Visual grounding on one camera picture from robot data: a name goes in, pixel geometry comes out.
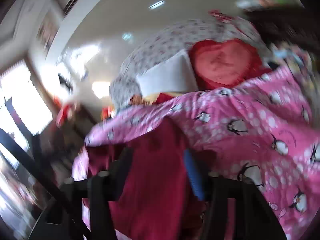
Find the white pillow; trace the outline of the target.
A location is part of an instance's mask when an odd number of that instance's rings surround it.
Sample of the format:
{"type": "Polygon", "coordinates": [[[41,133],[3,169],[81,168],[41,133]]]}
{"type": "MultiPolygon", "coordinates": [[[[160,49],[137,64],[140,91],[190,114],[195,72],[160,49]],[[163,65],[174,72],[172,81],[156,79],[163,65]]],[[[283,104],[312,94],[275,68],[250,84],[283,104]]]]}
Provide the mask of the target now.
{"type": "Polygon", "coordinates": [[[198,91],[194,71],[186,50],[136,76],[142,96],[162,92],[189,93],[198,91]]]}

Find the pink penguin blanket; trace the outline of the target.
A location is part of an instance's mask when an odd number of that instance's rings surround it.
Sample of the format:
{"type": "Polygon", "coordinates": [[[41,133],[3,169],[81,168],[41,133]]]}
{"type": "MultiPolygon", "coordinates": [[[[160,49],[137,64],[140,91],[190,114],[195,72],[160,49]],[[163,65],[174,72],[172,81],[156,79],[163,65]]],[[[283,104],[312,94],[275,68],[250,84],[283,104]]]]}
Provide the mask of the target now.
{"type": "Polygon", "coordinates": [[[251,178],[274,210],[287,239],[299,239],[319,209],[319,130],[288,66],[228,89],[131,106],[95,125],[75,158],[82,180],[106,167],[98,146],[124,143],[170,118],[190,146],[212,150],[210,168],[229,179],[251,178]]]}

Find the floral quilt bundle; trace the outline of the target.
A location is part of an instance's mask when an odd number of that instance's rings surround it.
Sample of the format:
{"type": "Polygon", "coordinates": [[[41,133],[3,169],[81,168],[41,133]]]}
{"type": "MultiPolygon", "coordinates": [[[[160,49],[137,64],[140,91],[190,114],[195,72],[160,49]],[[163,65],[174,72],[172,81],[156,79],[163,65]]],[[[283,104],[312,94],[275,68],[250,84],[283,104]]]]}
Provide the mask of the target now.
{"type": "Polygon", "coordinates": [[[211,20],[191,19],[172,24],[141,43],[121,64],[119,75],[111,82],[109,91],[116,110],[128,106],[131,96],[140,93],[135,78],[153,66],[168,60],[180,50],[189,51],[202,40],[225,42],[238,38],[257,49],[263,62],[271,51],[255,26],[239,16],[210,11],[211,20]]]}

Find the dark wooden side table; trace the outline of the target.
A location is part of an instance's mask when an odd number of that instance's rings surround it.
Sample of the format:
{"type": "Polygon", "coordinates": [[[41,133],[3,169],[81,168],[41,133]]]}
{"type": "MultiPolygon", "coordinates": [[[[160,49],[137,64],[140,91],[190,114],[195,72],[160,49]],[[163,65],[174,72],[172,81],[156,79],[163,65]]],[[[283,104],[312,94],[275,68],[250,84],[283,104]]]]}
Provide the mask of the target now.
{"type": "Polygon", "coordinates": [[[53,153],[57,158],[73,160],[97,120],[83,104],[75,101],[61,107],[55,124],[53,153]]]}

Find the dark red sweater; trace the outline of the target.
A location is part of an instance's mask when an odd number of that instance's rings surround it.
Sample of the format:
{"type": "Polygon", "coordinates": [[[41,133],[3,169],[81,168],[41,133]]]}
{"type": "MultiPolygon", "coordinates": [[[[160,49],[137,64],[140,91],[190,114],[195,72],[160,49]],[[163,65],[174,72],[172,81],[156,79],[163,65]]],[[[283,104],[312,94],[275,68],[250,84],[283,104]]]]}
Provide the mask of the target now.
{"type": "Polygon", "coordinates": [[[164,118],[128,142],[86,146],[88,176],[107,169],[125,147],[133,150],[133,159],[121,197],[110,202],[115,229],[130,239],[197,239],[205,203],[192,193],[184,150],[191,151],[202,172],[214,166],[216,152],[192,148],[182,130],[164,118]]]}

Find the red heart cushion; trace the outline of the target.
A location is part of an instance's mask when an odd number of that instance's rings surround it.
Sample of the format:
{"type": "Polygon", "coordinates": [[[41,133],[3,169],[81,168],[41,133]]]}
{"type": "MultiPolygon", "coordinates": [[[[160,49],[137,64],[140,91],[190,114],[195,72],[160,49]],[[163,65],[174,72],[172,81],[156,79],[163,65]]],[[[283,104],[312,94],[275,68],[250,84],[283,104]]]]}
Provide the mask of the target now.
{"type": "Polygon", "coordinates": [[[256,48],[237,38],[199,41],[188,54],[199,90],[232,88],[272,71],[263,66],[256,48]]]}

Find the dark carved wooden headboard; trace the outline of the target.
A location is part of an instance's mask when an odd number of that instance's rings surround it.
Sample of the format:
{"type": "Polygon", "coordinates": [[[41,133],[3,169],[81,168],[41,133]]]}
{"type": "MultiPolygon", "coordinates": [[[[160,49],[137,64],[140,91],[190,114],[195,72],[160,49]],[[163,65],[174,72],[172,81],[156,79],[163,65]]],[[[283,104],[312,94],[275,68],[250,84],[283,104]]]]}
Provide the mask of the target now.
{"type": "Polygon", "coordinates": [[[319,17],[301,7],[275,7],[244,12],[266,44],[281,41],[319,54],[319,17]]]}

